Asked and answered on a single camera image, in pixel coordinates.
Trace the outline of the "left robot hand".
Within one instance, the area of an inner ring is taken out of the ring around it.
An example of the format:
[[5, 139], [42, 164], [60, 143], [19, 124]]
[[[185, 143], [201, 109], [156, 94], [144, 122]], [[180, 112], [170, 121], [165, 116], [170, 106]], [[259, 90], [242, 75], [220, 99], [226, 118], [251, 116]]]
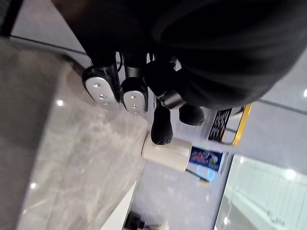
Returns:
[[171, 109], [200, 126], [268, 92], [307, 47], [304, 0], [55, 0], [91, 60], [82, 81], [94, 101], [133, 114], [156, 96], [151, 139], [171, 142]]

